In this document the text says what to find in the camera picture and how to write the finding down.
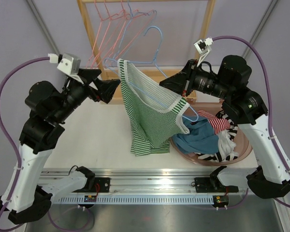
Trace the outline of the green white striped tank top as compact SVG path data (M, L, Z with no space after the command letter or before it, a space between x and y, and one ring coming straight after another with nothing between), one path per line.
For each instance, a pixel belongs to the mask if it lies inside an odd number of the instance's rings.
M135 156L168 153L172 136L189 134L182 119L189 103L161 87L133 63L119 59L117 67L122 99L130 120L131 153Z

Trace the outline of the red white striped tank top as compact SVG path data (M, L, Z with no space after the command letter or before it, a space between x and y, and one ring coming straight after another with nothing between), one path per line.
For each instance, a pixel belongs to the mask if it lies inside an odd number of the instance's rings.
M231 127L229 121L224 118L217 118L216 116L212 115L211 113L199 110L197 112L200 116L203 116L208 119L210 125L213 127L214 134L217 134L223 130L229 129Z

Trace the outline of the blue tank top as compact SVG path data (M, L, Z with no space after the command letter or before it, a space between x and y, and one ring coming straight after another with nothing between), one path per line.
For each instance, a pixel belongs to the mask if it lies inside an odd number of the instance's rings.
M218 152L218 136L215 135L207 118L199 116L195 122L184 118L183 124L189 133L172 136L172 141L180 152L183 154L215 154Z

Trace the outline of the black white striped tank top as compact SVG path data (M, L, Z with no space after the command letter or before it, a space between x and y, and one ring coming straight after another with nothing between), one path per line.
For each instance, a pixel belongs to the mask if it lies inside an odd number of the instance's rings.
M195 153L198 159L210 162L225 162L235 160L239 157L237 152L234 152L236 143L234 138L238 133L238 126L234 121L223 111L219 111L216 115L217 118L227 119L231 125L229 129L222 130L215 134L218 136L218 152L214 154Z

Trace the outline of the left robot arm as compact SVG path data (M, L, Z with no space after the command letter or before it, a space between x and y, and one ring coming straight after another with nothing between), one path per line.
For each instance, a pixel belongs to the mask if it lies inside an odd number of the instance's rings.
M30 115L19 137L20 162L14 179L0 196L0 211L8 211L13 224L40 220L57 200L74 191L90 192L96 188L95 174L83 166L46 187L39 186L38 180L64 132L65 120L75 109L86 99L109 103L113 98L120 80L101 80L100 74L99 69L80 69L79 80L67 78L62 91L48 81L30 88L25 99Z

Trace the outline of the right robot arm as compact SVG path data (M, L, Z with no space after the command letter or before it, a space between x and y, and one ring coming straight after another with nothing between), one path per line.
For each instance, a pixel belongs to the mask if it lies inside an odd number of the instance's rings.
M246 60L237 55L225 56L218 73L207 72L197 60L190 59L160 86L181 96L196 90L223 99L222 110L249 140L260 166L248 171L219 167L210 174L212 190L237 186L250 189L262 199L281 198L290 192L290 161L275 141L264 101L247 87L251 73Z

